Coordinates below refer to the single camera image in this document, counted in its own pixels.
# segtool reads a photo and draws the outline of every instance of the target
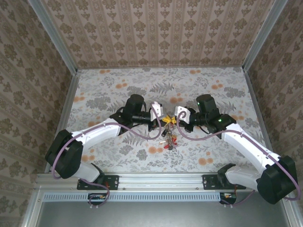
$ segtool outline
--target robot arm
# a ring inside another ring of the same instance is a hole
[[[156,115],[159,118],[163,117],[163,107],[157,102],[152,103],[155,114],[152,109],[148,112],[141,111],[143,105],[145,105],[145,102],[142,96],[131,95],[126,105],[122,107],[123,112],[114,113],[102,123],[72,133],[67,130],[60,131],[45,156],[46,161],[53,165],[63,146],[69,140],[75,138],[60,155],[55,170],[63,179],[75,176],[89,182],[98,180],[103,173],[94,164],[81,162],[83,150],[87,150],[103,140],[116,137],[127,131],[119,125],[108,125],[110,123],[120,124],[129,129],[134,127],[134,123],[147,124],[149,131],[155,129],[157,125]]]
[[[271,156],[276,160],[297,182],[295,164],[289,156],[280,157],[278,154],[269,151],[249,136],[232,117],[228,114],[220,114],[214,98],[210,95],[201,95],[196,101],[199,107],[198,113],[192,108],[187,107],[177,106],[175,109],[176,116],[182,111],[186,112],[185,116],[180,116],[180,120],[184,121],[185,130],[191,132],[194,126],[205,126],[209,133],[225,130],[239,132],[240,135],[234,132],[222,132],[222,134],[218,134],[217,136],[235,147],[256,168],[256,170],[249,170],[240,168],[235,164],[229,164],[222,168],[224,169],[223,172],[225,172],[223,175],[225,179],[221,179],[220,182],[240,184],[252,188],[258,191],[266,201],[272,204],[277,203],[295,189],[295,185],[289,177],[286,176],[277,164],[268,158],[268,156]],[[267,155],[245,137],[248,137],[260,146]]]

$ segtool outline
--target yellow tag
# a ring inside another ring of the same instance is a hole
[[[170,118],[168,115],[166,115],[166,117],[164,117],[164,118],[162,119],[162,121],[166,122],[166,125],[168,125],[169,123],[173,123],[173,124],[176,124],[176,123],[177,123],[175,117]]]

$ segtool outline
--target gray table surface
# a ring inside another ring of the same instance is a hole
[[[45,202],[38,227],[288,227],[283,204],[254,194],[238,207],[218,202]]]

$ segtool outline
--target floral patterned surface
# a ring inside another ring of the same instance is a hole
[[[83,70],[68,122],[69,131],[85,129],[102,122],[124,106],[131,94],[140,94],[149,105],[157,101],[166,113],[177,105],[197,110],[196,97],[211,94],[221,113],[227,113],[255,139],[263,142],[257,116],[241,68],[167,68]],[[135,131],[153,137],[147,126]],[[208,172],[227,163],[251,164],[217,137],[206,141],[189,141],[180,136],[179,146],[169,151],[156,140],[143,140],[127,132],[100,142],[83,152],[83,162],[93,162],[107,172]],[[191,137],[205,134],[195,128]]]

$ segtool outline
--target wallpaper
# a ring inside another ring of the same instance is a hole
[[[71,75],[33,9],[0,1],[0,226],[22,221]]]
[[[295,160],[302,188],[303,1],[288,1],[249,75],[273,149]]]
[[[242,65],[274,0],[42,0],[78,68]]]
[[[78,131],[104,121],[139,94],[149,108],[157,101],[173,115],[175,106],[198,110],[196,97],[211,94],[221,113],[230,114],[256,140],[264,143],[243,71],[239,68],[144,68],[83,70],[67,129]],[[154,137],[146,125],[134,130]],[[105,172],[214,172],[228,163],[252,168],[250,162],[228,143],[213,137],[206,141],[183,138],[177,128],[177,147],[164,149],[165,138],[144,140],[126,132],[100,142],[82,154]],[[198,127],[189,135],[204,137]]]

